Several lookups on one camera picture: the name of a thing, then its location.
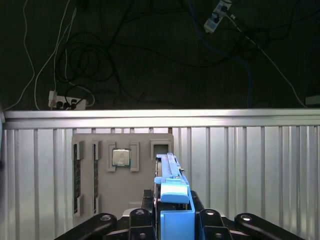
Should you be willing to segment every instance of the power strip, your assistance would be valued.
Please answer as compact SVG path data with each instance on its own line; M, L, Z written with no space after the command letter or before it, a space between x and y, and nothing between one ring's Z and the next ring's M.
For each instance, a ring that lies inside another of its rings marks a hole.
M56 91L50 91L48 106L55 110L86 110L87 100L80 100L80 98L75 97L58 96Z
M230 1L230 3L221 0L216 6L216 8L213 10L212 16L205 22L203 26L206 33L213 34L214 31L217 29L220 22L225 17L227 11L232 5L232 0L228 1Z

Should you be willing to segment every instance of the aluminum rail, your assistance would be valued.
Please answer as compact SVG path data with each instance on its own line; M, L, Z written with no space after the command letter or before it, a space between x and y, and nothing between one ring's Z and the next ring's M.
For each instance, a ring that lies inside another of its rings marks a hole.
M7 111L3 128L317 126L319 109Z

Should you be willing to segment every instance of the metal screw head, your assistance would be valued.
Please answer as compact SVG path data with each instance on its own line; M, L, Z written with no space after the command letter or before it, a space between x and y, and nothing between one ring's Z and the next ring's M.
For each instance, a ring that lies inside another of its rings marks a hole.
M212 216L213 214L215 214L215 212L214 212L213 210L210 210L210 209L205 210L205 213L208 214L208 215L210 215L210 216Z
M250 216L248 216L248 215L241 215L240 218L241 218L242 220L244 220L244 221L247 221L247 222L249 222L249 221L252 220L252 218L251 218Z
M140 233L139 237L140 237L140 239L145 239L146 238L146 234L145 233Z
M215 238L216 238L216 239L222 239L223 236L222 236L221 233L216 233L216 234L215 234Z
M145 212L142 209L139 209L135 212L137 215L143 215Z
M111 219L111 216L110 215L103 215L100 220L101 221L109 221Z

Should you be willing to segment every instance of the white cable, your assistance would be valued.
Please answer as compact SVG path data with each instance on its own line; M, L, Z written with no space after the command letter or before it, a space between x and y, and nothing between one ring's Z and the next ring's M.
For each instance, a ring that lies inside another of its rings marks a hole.
M72 29L72 24L74 22L74 19L77 15L77 8L74 9L73 11L73 15L72 15L72 19L71 19L71 22L69 23L69 25L65 28L65 31L63 33L63 36L61 38L61 40L63 39L68 27L69 27L69 32L68 32L68 35L66 37L66 42L69 40L69 37L70 37L70 33L71 33L71 29ZM55 56L54 56L54 64L53 64L53 77L54 77L54 91L56 91L56 56L57 56L57 52L58 52L58 49L59 49L59 45L60 45L61 41L59 42L58 44L58 47L56 49L56 52L55 52ZM67 79L67 67L68 67L68 51L67 49L65 49L65 67L64 67L64 77ZM79 89L82 89L82 90L85 90L87 93L91 94L92 96L92 103L91 104L88 104L87 107L92 107L95 102L96 102L96 97L95 95L88 89L86 89L85 87L82 87L82 86L77 86L77 88Z
M26 52L26 55L28 56L28 59L29 59L29 62L31 64L31 67L32 67L32 77L30 79L30 81L27 83L27 85L24 87L18 101L16 103L14 103L13 105L7 107L4 109L4 111L6 110L9 110L11 108L13 108L14 106L16 106L18 103L20 103L22 97L24 96L27 88L29 87L29 85L31 84L31 82L33 81L35 75L36 75L36 71L35 71L35 68L34 68L34 65L32 63L32 60L31 60L31 57L30 57L30 54L29 54L29 51L27 49L27 45L26 45L26 39L27 39L27 33L28 33L28 23L27 23L27 17L26 17L26 6L28 4L28 0L25 0L24 2L24 5L23 5L23 18L24 18L24 25L25 25L25 30L24 30L24 37L23 37L23 45L24 45L24 49L25 49L25 52Z
M72 14L72 18L71 18L71 21L70 23L68 24L68 26L66 26L65 30L64 30L64 33L59 41L59 43L57 44L56 48L55 48L55 52L54 52L54 58L53 58L53 81L54 81L54 91L56 91L57 89L57 79L56 79L56 57L57 57L57 53L58 53L58 49L59 49L59 45L61 43L61 41L63 40L68 28L69 28L69 32L68 32L68 35L67 35L67 38L66 38L66 42L68 41L69 39L69 36L70 36L70 32L71 32L71 28L72 28L72 24L74 23L74 19L76 17L76 14L77 14L77 8L75 7L74 8L74 11L73 11L73 14Z
M58 47L58 44L59 44L59 39L60 39L60 34L61 34L62 24L63 24L64 19L65 19L65 16L66 16L69 3L70 3L70 0L68 0L68 2L66 3L65 9L64 9L64 13L63 13L63 16L62 16L62 19L61 19L61 23L60 23L58 38L57 38L56 44L55 44L55 49L54 49L53 53L51 54L51 56L48 58L48 60L45 62L45 64L43 65L43 67L40 69L38 75L35 77L33 97L34 97L35 107L36 107L38 110L40 110L40 108L38 107L38 104L37 104L37 82L38 82L38 78L39 78L41 72L45 69L46 65L48 64L48 62L50 61L50 59L54 56L54 54L55 54L55 52L56 52L56 50L57 50L57 47Z
M241 31L241 29L238 27L238 25L235 23L235 21L228 16L227 14L225 15L232 23L233 25L238 29L238 31L240 33L243 33ZM295 98L298 100L298 102L304 107L304 108L308 108L306 105L304 105L304 103L299 99L296 90L294 88L294 86L291 84L291 82L286 78L286 76L280 71L280 69L278 68L278 66L275 64L275 62L266 54L266 52L261 49L253 40L251 40L248 36L244 35L250 42L252 42L254 45L256 45L256 47L266 56L267 59L269 59L269 61L274 65L275 69L277 69L277 71L280 73L280 75L284 78L284 80L290 85L290 87L292 88L292 91L295 95Z

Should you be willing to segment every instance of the blue cable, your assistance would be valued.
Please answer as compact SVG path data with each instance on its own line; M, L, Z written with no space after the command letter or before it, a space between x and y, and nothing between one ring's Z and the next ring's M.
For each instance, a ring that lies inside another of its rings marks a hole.
M190 7L191 15L192 15L192 21L193 21L194 29L196 31L196 35L197 35L198 39L202 42L203 45L205 45L211 51L213 51L213 52L215 52L217 54L220 54L223 57L228 57L227 53L225 53L225 52L223 52L223 51L211 46L208 42L206 42L204 40L204 37L202 36L202 33L200 32L200 30L199 30L199 28L197 26L197 18L196 18L194 9L192 7L191 0L188 0L188 1L189 1L189 7ZM237 57L233 57L232 59L237 60L239 63L241 63L245 67L245 69L246 69L246 71L248 73L249 88L248 88L248 92L247 92L246 105L247 105L247 108L250 108L251 96L252 96L252 84L253 84L251 71L250 71L248 65L245 63L245 61L241 57L237 56Z

